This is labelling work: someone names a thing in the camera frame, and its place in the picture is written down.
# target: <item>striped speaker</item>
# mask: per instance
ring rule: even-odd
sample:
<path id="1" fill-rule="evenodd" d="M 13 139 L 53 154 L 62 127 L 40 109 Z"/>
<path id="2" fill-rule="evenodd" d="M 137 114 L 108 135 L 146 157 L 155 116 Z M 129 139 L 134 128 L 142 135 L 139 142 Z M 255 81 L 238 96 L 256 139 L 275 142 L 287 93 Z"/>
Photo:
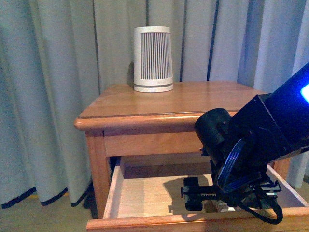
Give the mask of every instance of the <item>striped speaker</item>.
<path id="1" fill-rule="evenodd" d="M 134 28 L 134 90 L 154 93 L 172 89 L 169 27 Z"/>

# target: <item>open drawer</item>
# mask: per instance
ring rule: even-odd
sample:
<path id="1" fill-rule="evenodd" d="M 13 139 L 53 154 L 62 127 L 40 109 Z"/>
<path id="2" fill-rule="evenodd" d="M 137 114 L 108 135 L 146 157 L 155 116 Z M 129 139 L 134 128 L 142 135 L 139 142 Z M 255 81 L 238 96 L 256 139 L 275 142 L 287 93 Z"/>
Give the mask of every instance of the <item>open drawer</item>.
<path id="1" fill-rule="evenodd" d="M 185 177 L 198 176 L 199 184 L 212 185 L 209 158 L 200 154 L 121 157 L 114 170 L 103 219 L 90 220 L 96 232 L 204 232 L 204 231 L 309 231 L 309 204 L 271 167 L 268 175 L 279 180 L 278 203 L 283 221 L 270 225 L 245 211 L 217 212 L 211 201 L 203 211 L 187 211 L 180 189 Z M 259 213 L 276 217 L 272 210 Z"/>

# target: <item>curtain hem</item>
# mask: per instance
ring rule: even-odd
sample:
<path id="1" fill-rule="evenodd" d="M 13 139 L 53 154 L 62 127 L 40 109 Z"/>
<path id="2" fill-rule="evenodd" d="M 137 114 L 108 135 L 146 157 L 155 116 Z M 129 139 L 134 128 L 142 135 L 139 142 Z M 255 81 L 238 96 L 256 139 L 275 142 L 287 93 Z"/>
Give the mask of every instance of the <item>curtain hem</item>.
<path id="1" fill-rule="evenodd" d="M 47 206 L 51 203 L 54 203 L 56 200 L 58 200 L 60 197 L 62 197 L 66 192 L 68 191 L 68 188 L 66 187 L 64 190 L 62 190 L 62 192 L 60 192 L 58 195 L 52 197 L 51 199 L 41 202 L 42 206 Z"/>
<path id="2" fill-rule="evenodd" d="M 86 189 L 86 191 L 83 193 L 83 195 L 76 201 L 76 202 L 73 202 L 71 203 L 71 206 L 72 207 L 76 207 L 79 205 L 79 203 L 85 198 L 85 196 L 88 195 L 88 193 L 90 192 L 93 192 L 94 189 L 93 189 L 93 183 L 91 182 L 88 186 L 88 188 Z"/>
<path id="3" fill-rule="evenodd" d="M 27 192 L 24 192 L 23 194 L 21 194 L 18 197 L 15 197 L 14 199 L 10 200 L 9 202 L 2 204 L 2 209 L 7 209 L 12 207 L 13 205 L 21 202 L 22 200 L 26 199 L 28 196 L 30 196 L 31 194 L 33 194 L 36 191 L 35 187 L 32 187 L 31 189 L 29 189 Z"/>

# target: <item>floor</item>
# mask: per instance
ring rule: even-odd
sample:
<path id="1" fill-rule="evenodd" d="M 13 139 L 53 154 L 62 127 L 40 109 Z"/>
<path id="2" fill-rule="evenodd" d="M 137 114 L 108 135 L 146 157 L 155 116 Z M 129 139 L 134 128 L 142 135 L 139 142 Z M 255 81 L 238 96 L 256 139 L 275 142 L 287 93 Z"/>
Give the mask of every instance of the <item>floor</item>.
<path id="1" fill-rule="evenodd" d="M 296 191 L 309 202 L 309 184 Z M 9 209 L 0 209 L 1 232 L 85 232 L 87 221 L 97 217 L 93 194 L 77 207 L 67 195 L 49 206 L 41 206 L 34 195 Z"/>

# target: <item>curtain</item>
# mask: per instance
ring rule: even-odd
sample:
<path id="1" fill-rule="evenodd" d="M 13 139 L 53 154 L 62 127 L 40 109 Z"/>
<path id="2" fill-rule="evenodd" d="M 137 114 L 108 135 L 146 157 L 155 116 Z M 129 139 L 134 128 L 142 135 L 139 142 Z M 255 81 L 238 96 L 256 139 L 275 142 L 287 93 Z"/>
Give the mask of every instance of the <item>curtain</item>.
<path id="1" fill-rule="evenodd" d="M 98 96 L 93 4 L 0 1 L 0 203 L 37 191 L 42 205 L 91 182 L 74 119 Z"/>
<path id="2" fill-rule="evenodd" d="M 170 27 L 175 82 L 272 92 L 309 62 L 309 0 L 0 0 L 2 207 L 35 190 L 42 204 L 67 190 L 79 202 L 91 174 L 73 121 L 133 82 L 133 31 L 146 25 Z M 307 161 L 292 158 L 293 186 Z"/>

